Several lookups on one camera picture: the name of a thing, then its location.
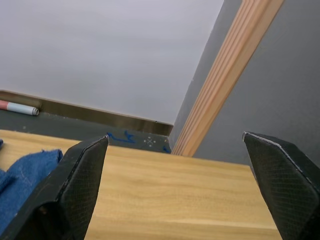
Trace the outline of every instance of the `metal strip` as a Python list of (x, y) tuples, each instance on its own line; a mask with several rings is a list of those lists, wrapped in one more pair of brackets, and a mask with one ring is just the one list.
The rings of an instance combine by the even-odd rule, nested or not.
[(0, 100), (36, 107), (40, 109), (41, 112), (56, 114), (67, 118), (80, 119), (150, 134), (169, 136), (173, 128), (172, 125), (162, 122), (115, 114), (112, 112), (101, 111), (93, 108), (77, 106), (5, 90), (0, 90)]

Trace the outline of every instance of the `white marker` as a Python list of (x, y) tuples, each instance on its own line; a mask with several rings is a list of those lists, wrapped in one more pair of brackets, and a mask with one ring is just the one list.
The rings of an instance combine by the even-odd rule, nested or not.
[(0, 109), (33, 116), (39, 115), (39, 109), (33, 106), (0, 100)]

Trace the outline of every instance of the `wooden molding strip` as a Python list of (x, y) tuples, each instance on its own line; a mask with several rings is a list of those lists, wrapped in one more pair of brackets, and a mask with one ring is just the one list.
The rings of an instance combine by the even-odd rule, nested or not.
[(283, 2), (242, 0), (172, 154), (195, 154)]

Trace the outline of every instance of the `blue cloth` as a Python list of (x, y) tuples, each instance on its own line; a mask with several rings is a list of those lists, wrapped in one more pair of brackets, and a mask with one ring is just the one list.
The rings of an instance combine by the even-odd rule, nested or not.
[(61, 150), (43, 150), (23, 156), (6, 172), (0, 169), (0, 235), (37, 184), (56, 168), (62, 157)]

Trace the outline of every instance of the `wood grain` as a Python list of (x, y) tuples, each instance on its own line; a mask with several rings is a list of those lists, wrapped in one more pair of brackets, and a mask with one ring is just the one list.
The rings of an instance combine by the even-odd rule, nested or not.
[[(0, 130), (0, 168), (76, 140)], [(109, 146), (86, 240), (280, 240), (248, 166)]]
[(242, 1), (172, 154), (195, 154), (283, 1)]

